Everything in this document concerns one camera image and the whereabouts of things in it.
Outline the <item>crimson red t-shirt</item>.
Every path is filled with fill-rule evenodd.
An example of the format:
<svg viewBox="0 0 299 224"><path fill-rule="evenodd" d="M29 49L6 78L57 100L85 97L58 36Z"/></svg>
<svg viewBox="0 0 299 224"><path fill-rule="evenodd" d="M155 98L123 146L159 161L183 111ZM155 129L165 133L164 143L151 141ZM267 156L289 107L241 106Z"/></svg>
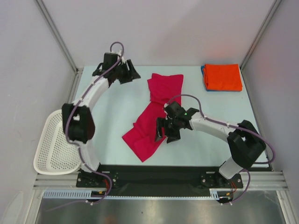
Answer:
<svg viewBox="0 0 299 224"><path fill-rule="evenodd" d="M141 162L150 158L163 142L155 142L157 118L166 116L164 105L172 97L181 94L183 80L182 74L163 76L157 73L147 80L150 103L133 123L133 128L122 137Z"/></svg>

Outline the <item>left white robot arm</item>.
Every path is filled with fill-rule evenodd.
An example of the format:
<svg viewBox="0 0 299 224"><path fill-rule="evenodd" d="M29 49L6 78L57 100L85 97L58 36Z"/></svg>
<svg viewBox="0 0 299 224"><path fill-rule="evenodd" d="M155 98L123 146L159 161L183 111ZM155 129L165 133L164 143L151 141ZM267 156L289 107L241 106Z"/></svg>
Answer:
<svg viewBox="0 0 299 224"><path fill-rule="evenodd" d="M63 132L67 142L78 149L81 162L77 187L95 188L109 179L99 171L100 162L92 143L95 134L92 110L95 104L116 80L125 84L139 78L130 59L125 60L121 53L105 53L103 62L93 72L84 92L72 103L63 104Z"/></svg>

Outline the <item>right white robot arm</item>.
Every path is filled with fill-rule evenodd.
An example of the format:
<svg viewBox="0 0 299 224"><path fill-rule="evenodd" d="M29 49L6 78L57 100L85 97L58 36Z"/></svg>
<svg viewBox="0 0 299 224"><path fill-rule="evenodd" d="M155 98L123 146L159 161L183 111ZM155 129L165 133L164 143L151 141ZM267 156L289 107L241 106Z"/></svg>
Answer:
<svg viewBox="0 0 299 224"><path fill-rule="evenodd" d="M164 106L164 117L156 119L155 141L167 138L167 143L181 139L180 130L189 129L212 135L228 143L231 157L226 160L216 174L215 181L220 187L227 187L238 172L249 169L266 149L251 122L230 124L207 117L201 109L185 110L176 101Z"/></svg>

